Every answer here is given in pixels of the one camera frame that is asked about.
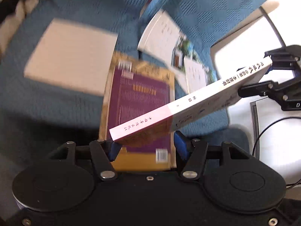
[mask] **purple book cover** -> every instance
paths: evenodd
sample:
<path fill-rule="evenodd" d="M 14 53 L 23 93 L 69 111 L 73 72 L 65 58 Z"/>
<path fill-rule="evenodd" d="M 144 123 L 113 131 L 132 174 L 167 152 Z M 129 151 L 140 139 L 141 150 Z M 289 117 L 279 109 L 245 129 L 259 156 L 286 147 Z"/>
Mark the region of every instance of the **purple book cover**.
<path fill-rule="evenodd" d="M 168 84 L 145 76 L 115 69 L 111 99 L 109 104 L 108 132 L 124 122 L 157 109 L 170 102 L 170 87 Z M 155 153 L 156 149 L 167 149 L 170 153 L 170 135 L 136 148 L 126 147 L 129 152 Z"/>

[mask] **metal screw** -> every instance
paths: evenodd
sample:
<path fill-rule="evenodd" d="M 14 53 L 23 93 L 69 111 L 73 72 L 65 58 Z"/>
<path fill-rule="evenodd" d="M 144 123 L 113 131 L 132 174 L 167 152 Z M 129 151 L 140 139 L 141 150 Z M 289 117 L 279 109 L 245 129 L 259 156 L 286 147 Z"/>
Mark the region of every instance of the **metal screw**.
<path fill-rule="evenodd" d="M 185 178 L 196 178 L 198 174 L 195 171 L 185 171 L 182 175 Z"/>
<path fill-rule="evenodd" d="M 113 171 L 103 171 L 100 173 L 100 176 L 104 179 L 109 179 L 115 177 L 115 173 Z"/>
<path fill-rule="evenodd" d="M 30 221 L 28 218 L 24 218 L 24 219 L 22 220 L 22 224 L 23 224 L 24 226 L 31 226 L 31 221 Z"/>
<path fill-rule="evenodd" d="M 192 139 L 192 145 L 195 147 L 196 143 L 201 141 L 200 139 Z"/>
<path fill-rule="evenodd" d="M 271 218 L 270 221 L 268 221 L 269 226 L 275 226 L 278 223 L 278 219 Z"/>

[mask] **white notebook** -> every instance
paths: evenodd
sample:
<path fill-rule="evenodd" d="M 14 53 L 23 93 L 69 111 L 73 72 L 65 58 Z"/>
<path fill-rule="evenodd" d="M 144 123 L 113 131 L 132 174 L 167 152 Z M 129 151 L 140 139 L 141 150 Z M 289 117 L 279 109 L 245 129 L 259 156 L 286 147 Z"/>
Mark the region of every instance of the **white notebook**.
<path fill-rule="evenodd" d="M 117 34 L 54 19 L 24 69 L 32 80 L 103 96 Z"/>

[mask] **book page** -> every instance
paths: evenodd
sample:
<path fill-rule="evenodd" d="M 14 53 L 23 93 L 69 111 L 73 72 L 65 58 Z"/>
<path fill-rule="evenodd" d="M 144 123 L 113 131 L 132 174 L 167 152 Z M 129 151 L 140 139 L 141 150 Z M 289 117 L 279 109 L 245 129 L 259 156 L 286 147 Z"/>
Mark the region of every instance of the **book page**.
<path fill-rule="evenodd" d="M 217 81 L 216 72 L 203 64 L 193 43 L 163 10 L 144 30 L 138 49 L 163 61 L 186 93 Z"/>

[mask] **white surface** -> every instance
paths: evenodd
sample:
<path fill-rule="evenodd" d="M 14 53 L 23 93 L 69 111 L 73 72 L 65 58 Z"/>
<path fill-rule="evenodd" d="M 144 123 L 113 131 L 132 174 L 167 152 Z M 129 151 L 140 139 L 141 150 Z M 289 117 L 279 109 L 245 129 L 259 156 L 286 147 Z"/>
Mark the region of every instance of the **white surface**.
<path fill-rule="evenodd" d="M 24 76 L 103 96 L 117 34 L 53 19 L 29 58 Z"/>
<path fill-rule="evenodd" d="M 288 116 L 301 117 L 301 111 L 282 111 L 273 100 L 256 102 L 259 132 L 272 122 Z M 260 138 L 260 160 L 281 174 L 287 183 L 301 178 L 301 120 L 284 120 L 270 127 Z"/>
<path fill-rule="evenodd" d="M 296 11 L 301 11 L 301 0 L 271 1 L 279 2 L 278 8 L 269 13 L 269 16 L 286 45 L 301 44 L 301 30 L 299 29 L 301 13 L 296 13 Z M 243 33 L 238 31 L 226 38 L 225 41 L 213 46 L 211 49 L 212 60 L 215 62 L 220 77 L 223 78 L 233 70 L 258 62 L 264 56 L 265 51 L 279 47 L 281 45 L 269 23 L 265 18 L 261 18 Z M 282 82 L 292 77 L 290 71 L 272 71 L 265 75 L 262 81 L 271 79 Z M 254 138 L 249 103 L 258 99 L 261 97 L 243 98 L 228 108 L 230 126 L 239 127 L 246 132 L 250 147 L 253 146 Z"/>

